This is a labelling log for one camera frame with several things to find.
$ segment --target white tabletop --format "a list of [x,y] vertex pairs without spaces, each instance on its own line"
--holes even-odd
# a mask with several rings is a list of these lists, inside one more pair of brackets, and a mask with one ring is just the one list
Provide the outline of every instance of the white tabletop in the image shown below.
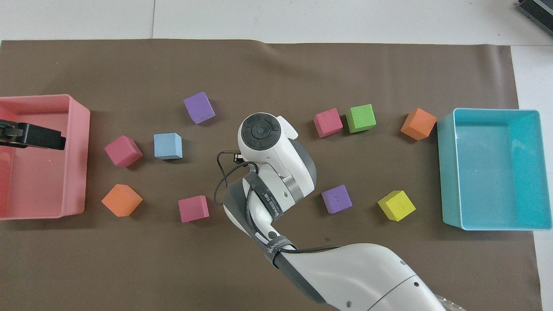
[[[147,38],[511,45],[519,107],[541,113],[553,198],[553,37],[515,1],[0,1],[0,40]],[[534,240],[543,309],[553,311],[553,231]]]

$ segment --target pink cube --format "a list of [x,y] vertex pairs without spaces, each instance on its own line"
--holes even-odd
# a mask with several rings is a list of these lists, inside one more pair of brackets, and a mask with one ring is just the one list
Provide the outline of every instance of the pink cube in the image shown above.
[[107,145],[104,150],[107,152],[113,164],[119,167],[128,167],[142,157],[134,140],[127,136],[120,136]]
[[179,200],[180,220],[189,222],[209,217],[205,195],[193,196],[188,199]]
[[319,138],[338,133],[343,127],[336,108],[317,113],[313,122],[317,128]]

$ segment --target blue bin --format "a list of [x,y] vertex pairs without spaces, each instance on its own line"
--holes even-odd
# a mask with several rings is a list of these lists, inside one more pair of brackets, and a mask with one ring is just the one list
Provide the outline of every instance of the blue bin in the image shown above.
[[446,224],[551,229],[538,111],[457,108],[437,128]]

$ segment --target black cable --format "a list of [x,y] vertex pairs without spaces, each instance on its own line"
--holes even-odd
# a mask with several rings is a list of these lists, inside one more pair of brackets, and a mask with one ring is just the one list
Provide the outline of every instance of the black cable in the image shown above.
[[250,185],[249,186],[249,189],[248,189],[248,195],[246,196],[246,222],[248,223],[248,226],[255,232],[258,232],[260,233],[261,235],[263,235],[263,233],[261,233],[261,231],[259,230],[259,228],[257,228],[257,226],[255,225],[255,223],[253,222],[252,220],[252,213],[249,211],[249,198],[252,196],[252,192],[253,192],[253,188],[252,186]]
[[[235,150],[227,150],[227,151],[221,151],[219,153],[217,153],[217,165],[219,165],[219,169],[221,170],[221,173],[223,174],[223,176],[225,176],[225,170],[223,169],[223,166],[221,165],[221,161],[219,160],[219,157],[223,154],[235,154],[235,153],[239,153],[240,151],[235,151]],[[227,180],[225,179],[225,187],[228,187],[228,182]]]
[[221,181],[217,184],[217,186],[215,187],[215,192],[213,194],[213,200],[215,201],[215,204],[217,205],[223,205],[222,203],[219,203],[217,201],[217,192],[219,191],[219,188],[221,187],[221,184],[223,184],[223,182],[225,182],[227,180],[227,178],[232,174],[234,173],[235,170],[241,168],[241,167],[246,167],[248,165],[252,165],[254,168],[255,168],[255,173],[256,174],[259,174],[259,166],[257,166],[257,163],[256,162],[252,162],[252,161],[247,161],[247,162],[243,162],[243,163],[240,163],[239,165],[235,166],[233,169],[231,169],[230,171],[228,171],[228,173],[225,174],[225,176],[223,176],[223,178],[221,179]]
[[336,248],[342,247],[334,245],[334,246],[322,246],[322,247],[315,247],[315,248],[306,248],[304,250],[287,250],[285,248],[281,248],[280,251],[283,253],[290,253],[290,254],[302,254],[302,253],[316,253],[316,252],[322,252],[322,251],[329,251],[334,250]]

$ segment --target magenta cube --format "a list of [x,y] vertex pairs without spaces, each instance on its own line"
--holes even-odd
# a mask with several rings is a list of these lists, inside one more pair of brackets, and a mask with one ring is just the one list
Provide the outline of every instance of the magenta cube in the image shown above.
[[180,220],[189,222],[209,217],[205,195],[193,196],[188,199],[179,200]]
[[336,108],[317,113],[313,119],[319,138],[338,133],[342,128],[342,120]]
[[138,149],[137,144],[127,136],[119,136],[104,150],[113,164],[119,167],[128,167],[142,157],[142,152]]
[[199,92],[196,95],[188,97],[184,100],[184,105],[195,124],[200,124],[209,118],[215,117],[215,112],[205,92]]
[[353,206],[351,200],[349,199],[346,186],[344,185],[327,190],[321,195],[322,199],[325,201],[326,209],[330,214],[343,211],[344,209]]

